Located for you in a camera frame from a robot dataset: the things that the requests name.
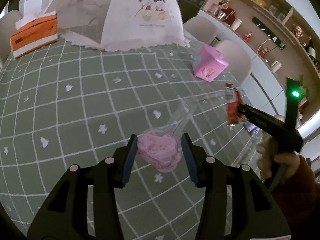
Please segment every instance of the dining table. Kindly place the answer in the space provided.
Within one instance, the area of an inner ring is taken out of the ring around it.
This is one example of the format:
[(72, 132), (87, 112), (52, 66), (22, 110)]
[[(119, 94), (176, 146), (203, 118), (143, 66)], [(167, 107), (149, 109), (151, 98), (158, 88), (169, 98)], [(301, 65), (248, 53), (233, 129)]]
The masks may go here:
[[(225, 165), (247, 163), (258, 172), (261, 134), (228, 126), (225, 83), (250, 101), (228, 68), (212, 82), (194, 76), (192, 61), (202, 46), (191, 38), (190, 47), (106, 52), (59, 37), (18, 59), (10, 54), (0, 73), (0, 202), (22, 233), (71, 165), (94, 166), (131, 134), (163, 127), (188, 98), (197, 103), (184, 127), (192, 142)], [(115, 189), (124, 238), (194, 239), (204, 194), (184, 157), (173, 171), (160, 172), (136, 156), (129, 182)], [(229, 234), (231, 187), (226, 198)], [(87, 209), (94, 236), (93, 187)]]

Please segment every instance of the wall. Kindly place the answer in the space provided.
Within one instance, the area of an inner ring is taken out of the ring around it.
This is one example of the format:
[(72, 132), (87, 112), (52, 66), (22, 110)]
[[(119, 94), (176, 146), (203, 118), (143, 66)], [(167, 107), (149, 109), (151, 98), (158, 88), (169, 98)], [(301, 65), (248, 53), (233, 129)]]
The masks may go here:
[(314, 163), (311, 163), (311, 168), (315, 174), (320, 172), (320, 159), (315, 161)]
[(317, 156), (320, 155), (320, 135), (315, 137), (313, 140), (306, 143), (302, 149), (301, 154), (305, 158), (310, 158), (314, 160)]

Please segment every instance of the beige chair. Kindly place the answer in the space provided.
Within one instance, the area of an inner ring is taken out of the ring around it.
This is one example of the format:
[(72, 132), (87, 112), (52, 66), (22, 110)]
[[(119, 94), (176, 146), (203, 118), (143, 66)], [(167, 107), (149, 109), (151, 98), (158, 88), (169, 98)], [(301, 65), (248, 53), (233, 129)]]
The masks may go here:
[(16, 31), (16, 22), (22, 18), (19, 11), (13, 10), (0, 19), (0, 69), (11, 52), (10, 37)]
[(183, 28), (197, 40), (211, 44), (218, 34), (218, 28), (210, 20), (196, 16), (188, 20)]
[(214, 47), (224, 55), (225, 60), (229, 63), (228, 69), (242, 85), (252, 67), (252, 60), (248, 53), (234, 41), (220, 41)]

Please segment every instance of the orange tissue box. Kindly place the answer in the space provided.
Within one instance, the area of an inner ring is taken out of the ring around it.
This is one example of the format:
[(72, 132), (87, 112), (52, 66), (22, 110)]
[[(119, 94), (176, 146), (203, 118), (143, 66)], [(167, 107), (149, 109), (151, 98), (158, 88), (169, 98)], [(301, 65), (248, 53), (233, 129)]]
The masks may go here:
[(19, 58), (58, 39), (57, 14), (37, 18), (16, 30), (10, 39), (14, 58)]

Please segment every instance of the red ornament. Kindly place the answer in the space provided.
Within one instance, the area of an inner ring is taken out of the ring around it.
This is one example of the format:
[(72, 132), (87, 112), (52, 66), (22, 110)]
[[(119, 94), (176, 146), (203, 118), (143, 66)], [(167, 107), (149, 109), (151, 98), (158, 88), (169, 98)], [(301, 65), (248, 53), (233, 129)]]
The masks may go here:
[(244, 39), (246, 42), (249, 42), (249, 40), (251, 39), (251, 36), (252, 36), (252, 32), (249, 32), (249, 33), (243, 35), (243, 39)]
[(259, 54), (262, 58), (264, 58), (265, 55), (267, 54), (267, 52), (268, 52), (268, 47), (263, 47), (263, 49), (260, 50), (260, 51), (258, 52), (258, 54)]

